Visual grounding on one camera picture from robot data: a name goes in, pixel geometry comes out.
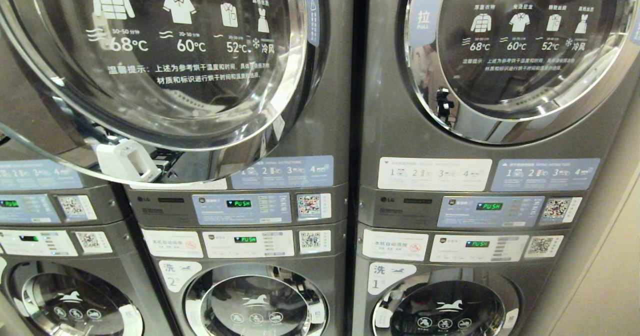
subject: qr code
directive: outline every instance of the qr code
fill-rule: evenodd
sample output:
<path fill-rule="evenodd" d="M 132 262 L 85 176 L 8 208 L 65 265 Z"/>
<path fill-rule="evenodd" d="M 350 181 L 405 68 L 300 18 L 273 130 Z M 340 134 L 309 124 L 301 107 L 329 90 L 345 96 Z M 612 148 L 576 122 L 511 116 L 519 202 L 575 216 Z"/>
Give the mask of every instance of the qr code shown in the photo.
<path fill-rule="evenodd" d="M 300 248 L 321 247 L 322 233 L 317 231 L 300 231 Z"/>
<path fill-rule="evenodd" d="M 554 240 L 555 237 L 533 237 L 526 253 L 529 255 L 547 254 Z"/>
<path fill-rule="evenodd" d="M 297 213 L 298 215 L 320 215 L 320 195 L 298 195 Z"/>
<path fill-rule="evenodd" d="M 542 217 L 550 219 L 562 218 L 567 213 L 569 204 L 571 204 L 570 198 L 549 199 L 549 202 L 547 202 L 544 207 L 544 215 L 542 215 Z"/>
<path fill-rule="evenodd" d="M 96 232 L 76 232 L 75 235 L 77 236 L 80 245 L 82 245 L 82 248 L 85 250 L 101 247 L 100 240 L 98 240 Z"/>
<path fill-rule="evenodd" d="M 62 206 L 62 211 L 67 216 L 80 216 L 85 214 L 85 209 L 77 195 L 59 195 L 57 201 Z"/>

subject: round door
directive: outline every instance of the round door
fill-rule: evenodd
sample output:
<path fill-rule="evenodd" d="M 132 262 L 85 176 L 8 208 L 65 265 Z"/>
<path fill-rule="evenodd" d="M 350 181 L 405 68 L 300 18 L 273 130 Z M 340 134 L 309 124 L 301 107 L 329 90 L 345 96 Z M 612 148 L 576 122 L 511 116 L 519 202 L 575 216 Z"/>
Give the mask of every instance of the round door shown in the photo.
<path fill-rule="evenodd" d="M 451 268 L 393 286 L 375 305 L 372 323 L 375 336 L 506 336 L 518 309 L 507 279 Z"/>
<path fill-rule="evenodd" d="M 35 261 L 16 266 L 10 280 L 18 310 L 46 335 L 142 336 L 131 300 L 93 274 Z"/>
<path fill-rule="evenodd" d="M 414 103 L 489 145 L 534 142 L 610 97 L 638 55 L 636 0 L 407 0 Z"/>
<path fill-rule="evenodd" d="M 320 336 L 328 315 L 311 281 L 254 263 L 205 272 L 188 287 L 184 306 L 197 336 Z"/>
<path fill-rule="evenodd" d="M 2 86 L 5 103 L 29 106 L 3 108 L 0 128 L 130 184 L 256 162 L 295 122 L 322 60 L 307 0 L 1 0 L 0 24 L 3 77 L 30 83 Z"/>

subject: washing machine door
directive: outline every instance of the washing machine door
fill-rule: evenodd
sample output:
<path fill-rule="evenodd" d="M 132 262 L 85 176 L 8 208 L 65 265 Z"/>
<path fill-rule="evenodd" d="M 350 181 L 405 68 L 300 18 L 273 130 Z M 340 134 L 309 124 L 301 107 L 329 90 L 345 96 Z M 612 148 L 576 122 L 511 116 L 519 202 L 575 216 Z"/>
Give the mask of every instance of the washing machine door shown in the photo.
<path fill-rule="evenodd" d="M 437 126 L 488 145 L 549 137 L 583 119 L 639 51 L 637 0 L 406 0 L 402 60 Z"/>
<path fill-rule="evenodd" d="M 142 336 L 138 309 L 93 274 L 52 262 L 20 263 L 10 293 L 19 313 L 46 335 Z"/>
<path fill-rule="evenodd" d="M 188 287 L 184 307 L 197 336 L 320 336 L 329 315 L 310 280 L 254 263 L 205 272 Z"/>
<path fill-rule="evenodd" d="M 272 150 L 306 105 L 318 5 L 0 0 L 0 129 L 103 179 L 220 179 Z"/>
<path fill-rule="evenodd" d="M 388 290 L 375 305 L 373 330 L 375 336 L 507 336 L 519 304 L 514 285 L 498 274 L 436 270 Z"/>

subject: stacked washer dryer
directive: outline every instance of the stacked washer dryer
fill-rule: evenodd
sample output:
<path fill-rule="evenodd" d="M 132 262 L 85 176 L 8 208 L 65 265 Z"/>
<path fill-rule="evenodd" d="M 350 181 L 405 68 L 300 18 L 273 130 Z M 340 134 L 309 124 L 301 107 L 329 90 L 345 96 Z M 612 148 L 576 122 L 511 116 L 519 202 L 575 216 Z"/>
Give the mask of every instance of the stacked washer dryer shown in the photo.
<path fill-rule="evenodd" d="M 0 129 L 130 185 L 186 335 L 340 336 L 352 2 L 0 0 Z"/>
<path fill-rule="evenodd" d="M 522 330 L 638 83 L 638 0 L 368 0 L 354 336 Z"/>
<path fill-rule="evenodd" d="M 122 187 L 7 138 L 0 155 L 0 286 L 33 334 L 171 333 Z"/>

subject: dryer door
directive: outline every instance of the dryer door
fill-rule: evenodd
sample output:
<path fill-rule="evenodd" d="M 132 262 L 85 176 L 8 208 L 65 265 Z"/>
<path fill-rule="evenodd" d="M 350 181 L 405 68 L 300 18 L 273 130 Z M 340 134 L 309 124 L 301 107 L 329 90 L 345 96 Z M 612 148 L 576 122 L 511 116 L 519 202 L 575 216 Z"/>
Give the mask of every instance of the dryer door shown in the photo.
<path fill-rule="evenodd" d="M 34 261 L 16 266 L 10 281 L 16 308 L 46 335 L 142 336 L 138 309 L 93 274 Z"/>
<path fill-rule="evenodd" d="M 505 323 L 507 315 L 518 309 L 518 293 L 507 279 L 450 268 L 391 288 L 375 305 L 372 322 L 375 336 L 506 336 L 515 323 Z"/>
<path fill-rule="evenodd" d="M 473 142 L 528 143 L 572 126 L 612 96 L 640 50 L 637 0 L 406 2 L 414 103 Z"/>
<path fill-rule="evenodd" d="M 255 263 L 202 274 L 186 291 L 185 313 L 198 336 L 320 336 L 329 315 L 310 280 Z"/>
<path fill-rule="evenodd" d="M 291 128 L 322 60 L 307 0 L 0 0 L 0 24 L 0 129 L 124 183 L 251 165 Z"/>

